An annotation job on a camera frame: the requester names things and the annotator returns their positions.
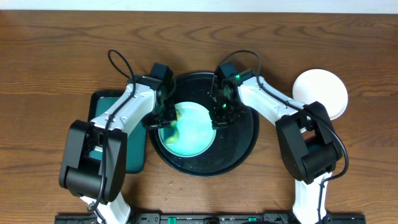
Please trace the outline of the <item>green yellow sponge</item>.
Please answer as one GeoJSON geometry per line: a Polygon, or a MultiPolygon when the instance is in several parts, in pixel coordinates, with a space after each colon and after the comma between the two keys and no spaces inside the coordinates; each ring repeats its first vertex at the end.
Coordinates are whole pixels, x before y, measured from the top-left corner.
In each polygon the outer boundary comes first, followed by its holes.
{"type": "Polygon", "coordinates": [[[169,135],[164,135],[165,137],[165,143],[166,144],[174,144],[178,141],[178,128],[177,128],[177,121],[180,119],[181,117],[181,112],[179,112],[178,109],[175,110],[176,112],[176,120],[172,121],[170,124],[170,134],[169,135]]]}

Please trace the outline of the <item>mint green plate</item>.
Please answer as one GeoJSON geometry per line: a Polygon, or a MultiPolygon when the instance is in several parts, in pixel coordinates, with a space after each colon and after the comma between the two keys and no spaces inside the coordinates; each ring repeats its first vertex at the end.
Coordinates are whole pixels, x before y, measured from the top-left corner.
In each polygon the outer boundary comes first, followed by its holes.
{"type": "Polygon", "coordinates": [[[169,135],[171,128],[158,130],[161,144],[166,150],[178,157],[195,157],[204,153],[215,140],[216,130],[212,128],[209,111],[202,105],[190,101],[175,104],[181,112],[177,121],[178,141],[166,144],[164,135],[169,135]]]}

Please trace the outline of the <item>white plate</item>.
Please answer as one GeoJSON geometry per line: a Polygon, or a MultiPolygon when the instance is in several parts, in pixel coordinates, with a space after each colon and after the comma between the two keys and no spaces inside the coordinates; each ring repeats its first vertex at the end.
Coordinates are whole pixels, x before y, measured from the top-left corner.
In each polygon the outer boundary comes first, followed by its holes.
{"type": "Polygon", "coordinates": [[[311,69],[300,74],[292,89],[293,99],[305,104],[315,101],[327,110],[331,120],[339,118],[348,105],[345,84],[334,74],[323,69],[311,69]]]}

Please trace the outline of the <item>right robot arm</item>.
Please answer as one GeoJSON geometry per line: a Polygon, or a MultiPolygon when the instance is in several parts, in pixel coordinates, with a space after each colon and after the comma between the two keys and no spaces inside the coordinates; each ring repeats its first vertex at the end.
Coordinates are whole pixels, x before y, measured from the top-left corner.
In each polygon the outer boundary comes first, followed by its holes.
{"type": "Polygon", "coordinates": [[[347,156],[326,108],[317,101],[296,101],[254,70],[239,72],[231,62],[217,66],[211,95],[217,104],[210,112],[214,129],[233,124],[246,108],[275,126],[283,163],[295,179],[295,219],[299,223],[324,223],[327,182],[335,178],[336,163],[347,156]]]}

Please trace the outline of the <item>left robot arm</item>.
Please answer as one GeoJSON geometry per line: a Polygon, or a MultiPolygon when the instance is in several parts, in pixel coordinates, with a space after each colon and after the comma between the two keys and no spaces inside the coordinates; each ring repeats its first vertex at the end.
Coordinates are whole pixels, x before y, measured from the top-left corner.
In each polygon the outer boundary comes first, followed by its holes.
{"type": "Polygon", "coordinates": [[[88,205],[100,223],[127,223],[130,206],[121,188],[126,175],[127,139],[142,123],[159,129],[177,120],[167,98],[175,87],[172,70],[155,63],[150,74],[132,76],[124,93],[101,115],[69,127],[59,184],[88,205]]]}

